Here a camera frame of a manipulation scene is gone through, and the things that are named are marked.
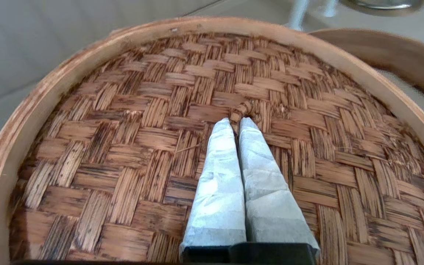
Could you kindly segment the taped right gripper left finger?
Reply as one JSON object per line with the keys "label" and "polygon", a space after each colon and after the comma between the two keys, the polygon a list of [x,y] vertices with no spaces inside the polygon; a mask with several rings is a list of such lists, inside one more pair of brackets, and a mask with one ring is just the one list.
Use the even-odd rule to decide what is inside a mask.
{"label": "taped right gripper left finger", "polygon": [[180,248],[235,245],[246,241],[242,174],[229,119],[217,122]]}

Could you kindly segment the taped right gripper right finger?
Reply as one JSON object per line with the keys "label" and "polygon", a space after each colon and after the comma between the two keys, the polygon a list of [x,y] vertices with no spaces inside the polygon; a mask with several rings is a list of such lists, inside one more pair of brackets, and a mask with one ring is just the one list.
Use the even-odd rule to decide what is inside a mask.
{"label": "taped right gripper right finger", "polygon": [[238,146],[247,239],[254,243],[304,243],[320,251],[263,133],[249,117],[241,119]]}

